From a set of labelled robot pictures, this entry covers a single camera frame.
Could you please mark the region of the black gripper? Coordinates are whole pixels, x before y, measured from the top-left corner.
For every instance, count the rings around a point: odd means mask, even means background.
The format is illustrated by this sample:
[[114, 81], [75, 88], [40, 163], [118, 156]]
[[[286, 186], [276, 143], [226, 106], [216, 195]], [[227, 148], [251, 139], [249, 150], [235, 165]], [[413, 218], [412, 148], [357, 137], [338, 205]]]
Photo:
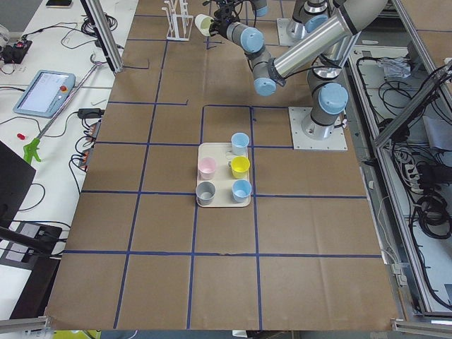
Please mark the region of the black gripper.
[[214, 12], [214, 19], [218, 21], [238, 21], [239, 14], [236, 10], [238, 3], [217, 3], [218, 9]]
[[229, 21], [214, 20], [210, 24], [210, 36], [220, 35], [222, 37], [227, 37], [227, 28], [229, 27]]

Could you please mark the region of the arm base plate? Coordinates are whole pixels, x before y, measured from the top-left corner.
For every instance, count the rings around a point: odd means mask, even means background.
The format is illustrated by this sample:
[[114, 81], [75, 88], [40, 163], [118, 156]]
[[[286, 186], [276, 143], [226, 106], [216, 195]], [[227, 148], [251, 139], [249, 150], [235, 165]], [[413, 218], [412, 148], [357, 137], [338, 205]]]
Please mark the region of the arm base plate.
[[305, 36], [320, 26], [325, 21], [324, 18], [312, 18], [306, 25], [298, 23], [290, 18], [278, 18], [277, 29], [280, 46], [293, 46]]
[[345, 152], [347, 143], [340, 119], [331, 126], [319, 126], [311, 119], [311, 110], [311, 107], [288, 107], [293, 148]]

